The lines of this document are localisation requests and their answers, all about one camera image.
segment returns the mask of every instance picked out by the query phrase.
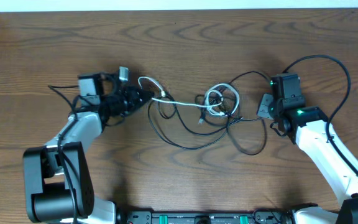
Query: green tape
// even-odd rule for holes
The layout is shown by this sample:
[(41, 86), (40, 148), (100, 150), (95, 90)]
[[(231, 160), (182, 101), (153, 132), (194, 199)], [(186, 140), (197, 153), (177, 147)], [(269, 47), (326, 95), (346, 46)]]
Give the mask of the green tape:
[(247, 216), (240, 216), (240, 224), (248, 224), (248, 217)]
[(168, 216), (167, 215), (160, 215), (160, 224), (168, 224)]

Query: white background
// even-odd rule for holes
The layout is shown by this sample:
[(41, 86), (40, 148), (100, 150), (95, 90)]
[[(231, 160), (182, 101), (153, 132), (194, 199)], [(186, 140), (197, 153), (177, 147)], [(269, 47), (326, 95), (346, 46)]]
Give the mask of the white background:
[(0, 12), (358, 7), (358, 0), (0, 0)]

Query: tangled cable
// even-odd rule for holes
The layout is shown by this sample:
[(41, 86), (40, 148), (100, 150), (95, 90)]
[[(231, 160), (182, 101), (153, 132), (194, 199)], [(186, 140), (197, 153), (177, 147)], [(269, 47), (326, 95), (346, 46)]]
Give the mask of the tangled cable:
[[(232, 79), (229, 83), (218, 83), (214, 86), (212, 86), (209, 90), (206, 91), (205, 94), (203, 95), (197, 95), (195, 97), (195, 103), (184, 103), (184, 102), (179, 102), (176, 101), (173, 96), (171, 94), (169, 94), (169, 92), (164, 89), (164, 87), (154, 78), (150, 78), (150, 77), (139, 77), (138, 79), (138, 83), (139, 86), (141, 88), (143, 88), (142, 86), (142, 79), (147, 79), (148, 81), (152, 82), (160, 91), (160, 95), (156, 98), (152, 98), (152, 101), (149, 103), (149, 106), (147, 108), (147, 114), (148, 114), (148, 118), (149, 118), (149, 122), (151, 127), (153, 128), (153, 130), (155, 131), (155, 133), (157, 134), (157, 136), (163, 140), (164, 142), (166, 142), (167, 144), (170, 144), (172, 146), (176, 146), (179, 147), (181, 149), (186, 149), (186, 150), (197, 150), (197, 149), (202, 149), (204, 147), (208, 147), (214, 143), (217, 143), (218, 141), (220, 141), (226, 134), (229, 135), (229, 137), (231, 138), (233, 145), (242, 153), (253, 156), (256, 155), (258, 153), (260, 153), (267, 142), (267, 130), (266, 130), (266, 125), (265, 125), (265, 121), (259, 117), (256, 119), (244, 119), (241, 115), (240, 115), (240, 95), (239, 92), (232, 86), (232, 83), (237, 80), (239, 77), (250, 74), (250, 73), (256, 73), (259, 74), (261, 77), (263, 77), (267, 82), (269, 82), (269, 78), (267, 76), (265, 76), (264, 74), (260, 73), (260, 72), (256, 72), (256, 71), (250, 71), (250, 72), (246, 72), (243, 74), (240, 74), (239, 76), (237, 76), (236, 78)], [(228, 96), (224, 96), (223, 93), (225, 91), (230, 91), (234, 97), (228, 97)], [(233, 103), (233, 107), (229, 108), (226, 104), (225, 101), (231, 101)], [(157, 110), (160, 114), (160, 116), (163, 119), (171, 119), (173, 118), (175, 115), (178, 116), (179, 121), (181, 122), (182, 126), (191, 134), (197, 135), (197, 136), (211, 136), (217, 133), (222, 132), (222, 134), (216, 138), (215, 140), (204, 144), (202, 146), (195, 146), (195, 147), (187, 147), (187, 146), (182, 146), (180, 144), (177, 144), (175, 142), (173, 142), (171, 139), (169, 139), (160, 128), (157, 129), (156, 125), (154, 125), (154, 122), (151, 118), (150, 115), (150, 109), (153, 105), (154, 102), (157, 102)], [(172, 114), (166, 114), (162, 109), (161, 109), (161, 103), (170, 103), (173, 106), (173, 113)], [(215, 127), (219, 127), (217, 130), (212, 131), (210, 133), (199, 133), (196, 131), (191, 130), (183, 121), (183, 119), (181, 118), (180, 112), (178, 110), (177, 105), (183, 105), (183, 106), (195, 106), (197, 108), (200, 109), (201, 115), (200, 115), (200, 119), (198, 121), (199, 124), (202, 124), (204, 121), (210, 125), (210, 126), (215, 126)], [(215, 124), (213, 122), (210, 122), (207, 119), (207, 115), (211, 116), (211, 117), (226, 117), (227, 120), (225, 122), (225, 124)], [(247, 149), (242, 148), (238, 142), (236, 141), (236, 139), (232, 136), (232, 134), (229, 131), (229, 127), (240, 123), (240, 122), (246, 122), (246, 121), (261, 121), (262, 123), (262, 127), (264, 129), (264, 140), (263, 143), (260, 147), (260, 149), (257, 152), (249, 152)]]

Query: wooden table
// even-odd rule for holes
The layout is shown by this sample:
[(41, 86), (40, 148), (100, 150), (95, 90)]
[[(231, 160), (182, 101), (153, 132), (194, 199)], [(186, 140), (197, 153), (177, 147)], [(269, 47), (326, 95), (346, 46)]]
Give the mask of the wooden table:
[[(270, 76), (312, 54), (342, 60), (352, 76), (348, 102), (333, 121), (358, 158), (358, 9), (0, 13), (0, 223), (27, 223), (22, 154), (41, 146), (67, 121), (69, 107), (48, 84), (72, 85), (77, 75), (127, 66), (159, 80), (177, 99), (193, 101), (219, 82), (258, 70)], [(308, 105), (327, 114), (341, 101), (346, 79), (334, 63), (314, 59), (294, 69)], [(269, 86), (250, 75), (235, 83), (242, 111), (254, 118)], [(77, 90), (64, 91), (69, 98)], [(193, 128), (199, 112), (180, 110)], [(153, 116), (186, 145), (200, 138), (177, 119)], [(257, 149), (260, 123), (232, 128)], [(252, 210), (305, 202), (337, 210), (336, 198), (308, 156), (268, 130), (258, 156), (241, 154), (229, 138), (199, 151), (162, 142), (145, 108), (95, 140), (87, 161), (96, 195), (119, 206), (154, 210)]]

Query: wooden tabletop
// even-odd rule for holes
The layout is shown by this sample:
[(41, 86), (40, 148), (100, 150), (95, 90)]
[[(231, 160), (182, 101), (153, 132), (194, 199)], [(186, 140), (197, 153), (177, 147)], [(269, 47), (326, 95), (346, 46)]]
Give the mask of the wooden tabletop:
[[(137, 11), (0, 13), (0, 223), (27, 223), (22, 155), (42, 146), (67, 121), (69, 107), (48, 84), (74, 85), (81, 73), (114, 72), (159, 80), (180, 101), (192, 102), (212, 85), (258, 70), (280, 73), (313, 54), (342, 60), (352, 77), (349, 100), (333, 121), (358, 158), (358, 9), (235, 11)], [(302, 62), (308, 105), (331, 114), (344, 96), (346, 79), (334, 63)], [(255, 118), (269, 86), (256, 75), (234, 84), (242, 114)], [(64, 91), (69, 98), (77, 90)], [(197, 130), (199, 111), (179, 108)], [(206, 143), (187, 133), (177, 118), (152, 116), (166, 135), (186, 146)], [(232, 131), (244, 148), (262, 142), (260, 122)], [(95, 194), (121, 207), (154, 210), (252, 210), (289, 208), (306, 202), (337, 210), (336, 198), (309, 157), (268, 129), (266, 148), (247, 156), (226, 137), (198, 151), (162, 142), (142, 108), (107, 128), (86, 154)]]

